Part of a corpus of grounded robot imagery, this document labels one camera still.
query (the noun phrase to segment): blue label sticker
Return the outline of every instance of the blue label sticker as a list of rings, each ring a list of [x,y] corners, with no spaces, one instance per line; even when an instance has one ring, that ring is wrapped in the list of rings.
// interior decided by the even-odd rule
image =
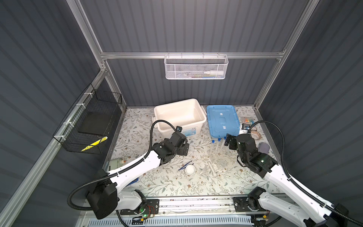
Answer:
[[[191,129],[186,129],[186,130],[183,129],[182,133],[184,134],[184,136],[195,135],[196,128],[191,128]]]

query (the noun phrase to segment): white plastic bin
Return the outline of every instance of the white plastic bin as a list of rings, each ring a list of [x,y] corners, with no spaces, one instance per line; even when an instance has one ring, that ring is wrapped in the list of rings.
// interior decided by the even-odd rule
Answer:
[[[195,98],[157,106],[154,108],[154,114],[152,122],[165,120],[174,127],[180,126],[185,136],[199,134],[203,123],[207,120],[207,113]],[[174,132],[166,123],[156,123],[156,127],[163,139],[170,138]]]

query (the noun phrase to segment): blue plastic lid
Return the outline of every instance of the blue plastic lid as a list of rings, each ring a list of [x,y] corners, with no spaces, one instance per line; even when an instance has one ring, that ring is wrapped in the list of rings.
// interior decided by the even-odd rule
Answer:
[[[209,132],[214,138],[224,138],[227,133],[237,136],[240,132],[240,121],[234,106],[209,105],[207,118]]]

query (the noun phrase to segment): wall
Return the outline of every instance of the wall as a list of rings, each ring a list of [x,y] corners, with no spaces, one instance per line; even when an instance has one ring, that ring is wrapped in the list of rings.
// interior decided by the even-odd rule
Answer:
[[[306,2],[81,1],[104,52],[277,52],[284,48]],[[230,59],[221,81],[169,81],[162,60],[109,60],[109,64],[128,106],[191,97],[204,105],[253,104],[274,60]]]
[[[2,210],[99,67],[65,0],[0,1],[0,18]],[[58,195],[89,179],[100,161],[60,151],[14,226],[65,226],[43,222],[55,216],[70,223],[74,212]]]
[[[260,107],[291,174],[363,221],[363,1],[320,1]],[[277,147],[281,139],[269,127]]]

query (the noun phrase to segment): bin handle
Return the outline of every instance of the bin handle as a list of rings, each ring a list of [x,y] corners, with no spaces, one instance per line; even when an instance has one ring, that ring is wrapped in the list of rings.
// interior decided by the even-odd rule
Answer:
[[[152,122],[154,123],[156,120],[157,120],[157,118],[156,118],[156,116],[155,117],[151,117],[151,119],[152,119]]]
[[[204,115],[206,116],[206,115],[207,115],[207,113],[206,113],[206,111],[204,110],[204,107],[203,107],[202,105],[200,105],[200,107],[202,108],[202,110],[203,110],[203,112],[204,112]]]

